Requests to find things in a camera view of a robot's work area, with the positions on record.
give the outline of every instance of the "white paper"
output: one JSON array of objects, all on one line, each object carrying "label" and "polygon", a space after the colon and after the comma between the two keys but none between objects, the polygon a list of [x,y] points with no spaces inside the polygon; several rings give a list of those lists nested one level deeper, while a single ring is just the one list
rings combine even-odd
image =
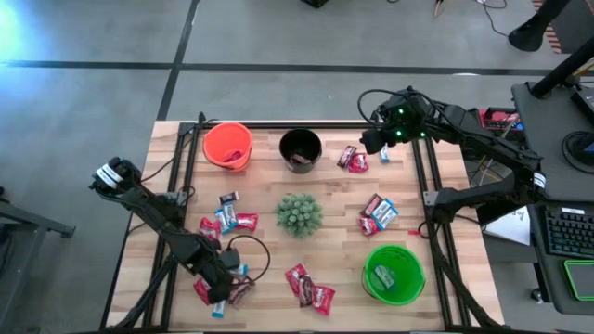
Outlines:
[{"label": "white paper", "polygon": [[528,215],[528,209],[522,207],[499,217],[495,222],[487,225],[484,232],[491,236],[530,246],[530,216]]}]

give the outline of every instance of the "gray floor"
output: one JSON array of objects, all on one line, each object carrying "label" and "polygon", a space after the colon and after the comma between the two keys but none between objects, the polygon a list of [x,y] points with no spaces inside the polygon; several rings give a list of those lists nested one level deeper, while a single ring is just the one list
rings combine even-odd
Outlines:
[{"label": "gray floor", "polygon": [[[491,32],[472,0],[202,0],[185,62],[551,69],[564,56],[534,54]],[[509,32],[530,0],[492,11]],[[0,5],[0,59],[173,62],[190,0],[54,0]],[[47,333],[99,325],[128,214],[87,189],[91,173],[122,156],[142,167],[169,71],[0,67],[0,185],[20,207],[76,225],[49,236],[15,314],[15,328]],[[181,71],[169,120],[199,111],[223,120],[357,119],[369,88],[408,84],[464,107],[510,106],[510,85],[535,78],[420,74]],[[382,96],[371,96],[375,107]],[[531,266],[493,266],[506,322],[515,328],[586,330],[592,318],[558,315],[526,300]]]}]

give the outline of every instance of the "black keyboard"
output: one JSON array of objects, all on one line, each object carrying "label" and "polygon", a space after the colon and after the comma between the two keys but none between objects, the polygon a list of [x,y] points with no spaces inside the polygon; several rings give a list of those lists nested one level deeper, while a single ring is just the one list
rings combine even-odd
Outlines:
[{"label": "black keyboard", "polygon": [[594,212],[547,207],[549,253],[594,259]]}]

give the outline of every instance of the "small potted plant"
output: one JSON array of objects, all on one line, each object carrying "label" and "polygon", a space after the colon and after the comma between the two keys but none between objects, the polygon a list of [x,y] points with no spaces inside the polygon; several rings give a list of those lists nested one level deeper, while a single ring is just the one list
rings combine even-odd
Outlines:
[{"label": "small potted plant", "polygon": [[322,226],[322,207],[307,194],[285,196],[276,209],[277,225],[295,238],[307,238]]}]

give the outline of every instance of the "wooden table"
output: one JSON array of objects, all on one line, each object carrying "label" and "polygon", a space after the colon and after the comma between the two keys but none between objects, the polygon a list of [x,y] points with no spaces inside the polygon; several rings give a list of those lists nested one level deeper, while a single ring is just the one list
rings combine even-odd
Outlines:
[{"label": "wooden table", "polygon": [[[155,124],[144,174],[154,173],[172,158],[178,122]],[[316,130],[323,143],[323,155],[308,174],[287,170],[278,153],[278,142],[285,130],[253,130],[253,151],[245,173],[222,171],[204,159],[199,149],[194,167],[193,186],[197,193],[188,202],[186,228],[197,231],[200,218],[213,219],[217,198],[237,190],[240,200],[234,203],[237,212],[258,212],[260,221],[253,233],[272,253],[270,269],[257,283],[238,309],[227,306],[225,318],[211,317],[213,307],[204,305],[192,284],[196,281],[181,267],[175,284],[170,330],[410,330],[443,329],[443,320],[435,285],[429,243],[409,235],[423,221],[419,183],[412,146],[398,145],[389,150],[391,162],[380,163],[379,156],[369,156],[366,173],[348,173],[336,166],[347,145],[357,146],[360,130]],[[466,170],[458,146],[440,143],[435,146],[444,186],[468,187]],[[433,188],[429,163],[424,166]],[[181,163],[180,180],[185,162]],[[164,192],[169,169],[146,182],[155,192]],[[273,211],[286,193],[309,193],[323,207],[323,227],[311,238],[296,240],[276,225]],[[391,199],[400,216],[387,230],[372,238],[361,234],[356,222],[359,211],[370,196],[378,193]],[[467,209],[461,213],[474,217]],[[133,218],[131,226],[140,224]],[[452,224],[458,248],[462,277],[484,309],[498,322],[503,322],[497,293],[478,225],[457,219]],[[223,244],[234,236],[222,238]],[[110,307],[108,325],[116,324],[134,305],[149,282],[157,235],[148,227],[137,229],[127,240],[121,269]],[[361,287],[361,271],[368,254],[388,243],[406,246],[423,265],[427,283],[419,298],[407,306],[388,306],[370,298]],[[265,254],[257,243],[238,239],[241,261],[250,267],[252,276],[265,265]],[[299,308],[284,273],[297,263],[304,263],[314,282],[336,290],[330,316],[312,308]],[[455,294],[448,287],[455,319],[458,319]],[[157,302],[155,315],[161,314]]]}]

